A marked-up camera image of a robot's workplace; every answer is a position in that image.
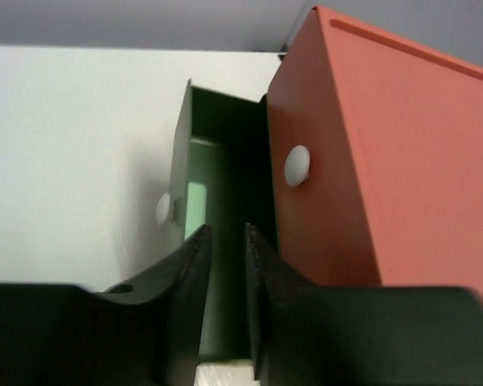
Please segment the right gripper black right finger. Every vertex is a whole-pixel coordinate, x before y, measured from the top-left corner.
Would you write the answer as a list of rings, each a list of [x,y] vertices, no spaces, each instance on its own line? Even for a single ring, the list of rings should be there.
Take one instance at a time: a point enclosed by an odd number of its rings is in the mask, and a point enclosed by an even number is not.
[[[315,285],[245,229],[250,350],[263,385],[483,385],[483,301],[447,286]]]

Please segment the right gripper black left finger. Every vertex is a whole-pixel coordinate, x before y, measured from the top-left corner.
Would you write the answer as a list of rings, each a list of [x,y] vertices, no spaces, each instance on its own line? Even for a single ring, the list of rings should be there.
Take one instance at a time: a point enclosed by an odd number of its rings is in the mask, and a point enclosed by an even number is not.
[[[0,283],[0,385],[191,385],[212,229],[101,293]]]

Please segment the green drawer box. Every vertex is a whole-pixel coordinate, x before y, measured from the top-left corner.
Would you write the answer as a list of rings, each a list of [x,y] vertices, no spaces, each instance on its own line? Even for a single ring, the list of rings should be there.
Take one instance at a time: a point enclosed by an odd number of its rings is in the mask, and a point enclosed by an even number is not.
[[[163,230],[168,252],[201,225],[212,228],[199,360],[249,359],[246,225],[277,244],[266,100],[249,101],[188,82],[167,192],[170,210]]]

